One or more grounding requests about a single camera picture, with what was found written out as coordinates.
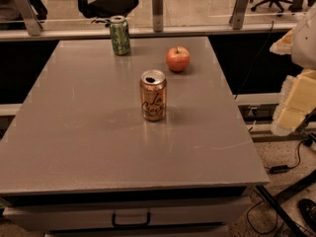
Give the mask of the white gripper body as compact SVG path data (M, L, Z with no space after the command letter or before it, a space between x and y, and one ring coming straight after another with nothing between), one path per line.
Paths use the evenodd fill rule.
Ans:
M292 62L308 69L316 69L316 4L297 23L291 44Z

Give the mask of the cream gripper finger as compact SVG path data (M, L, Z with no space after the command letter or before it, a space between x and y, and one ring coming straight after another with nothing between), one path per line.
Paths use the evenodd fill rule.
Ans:
M288 136L316 108L316 71L303 69L296 77L288 75L282 83L271 131Z
M291 29L281 39L274 42L270 47L270 52L278 55L291 54L293 32L294 29Z

